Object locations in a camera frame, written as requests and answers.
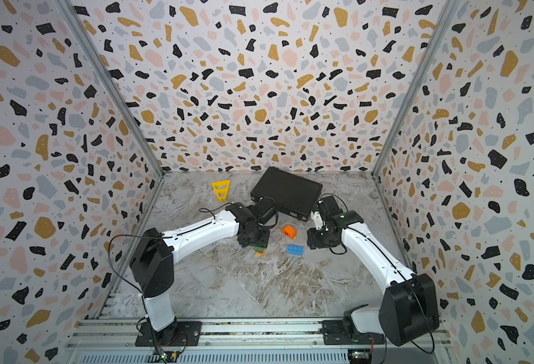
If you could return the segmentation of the orange rounded lego piece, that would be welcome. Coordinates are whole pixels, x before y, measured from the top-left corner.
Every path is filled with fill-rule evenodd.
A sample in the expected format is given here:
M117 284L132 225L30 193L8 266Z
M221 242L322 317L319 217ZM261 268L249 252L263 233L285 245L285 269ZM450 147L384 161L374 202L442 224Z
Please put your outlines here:
M296 229L290 225L285 225L281 229L281 233L292 240L297 236Z

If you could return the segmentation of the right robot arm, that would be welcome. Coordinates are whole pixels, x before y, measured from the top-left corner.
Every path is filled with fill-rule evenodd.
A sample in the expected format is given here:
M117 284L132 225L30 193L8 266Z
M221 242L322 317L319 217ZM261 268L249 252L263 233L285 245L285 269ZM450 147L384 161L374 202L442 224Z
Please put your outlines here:
M344 211L333 196L319 200L312 211L315 227L307 232L312 249L343 247L353 252L376 280L379 306L363 304L344 313L340 333L349 343L383 337L397 347L432 336L440 325L434 281L399 262L373 235L362 217Z

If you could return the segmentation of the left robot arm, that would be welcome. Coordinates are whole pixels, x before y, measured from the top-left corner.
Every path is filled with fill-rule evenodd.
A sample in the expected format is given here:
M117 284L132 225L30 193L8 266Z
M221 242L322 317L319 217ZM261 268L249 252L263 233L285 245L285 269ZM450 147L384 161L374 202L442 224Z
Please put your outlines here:
M183 258L217 241L236 238L241 247L267 247L271 229L278 223L278 212L272 200L263 198L245 206L224 203L215 209L201 208L210 215L173 231L151 228L141 235L130 258L134 281L116 275L137 289L145 309L146 322L156 334L174 331L177 319L171 307L174 265Z

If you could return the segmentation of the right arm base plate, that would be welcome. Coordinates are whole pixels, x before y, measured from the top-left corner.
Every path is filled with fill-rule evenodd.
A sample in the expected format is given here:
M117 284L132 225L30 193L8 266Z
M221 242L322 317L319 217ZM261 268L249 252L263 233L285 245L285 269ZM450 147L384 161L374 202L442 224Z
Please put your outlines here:
M385 343L385 335L358 332L346 318L322 321L319 332L323 335L325 345L372 345Z

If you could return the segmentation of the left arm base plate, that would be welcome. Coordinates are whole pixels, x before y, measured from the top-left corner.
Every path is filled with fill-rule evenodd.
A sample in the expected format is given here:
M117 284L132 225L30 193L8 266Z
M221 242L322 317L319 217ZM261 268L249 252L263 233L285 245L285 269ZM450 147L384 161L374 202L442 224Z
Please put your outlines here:
M176 321L157 332L150 321L141 323L138 329L136 347L196 347L202 333L200 321Z

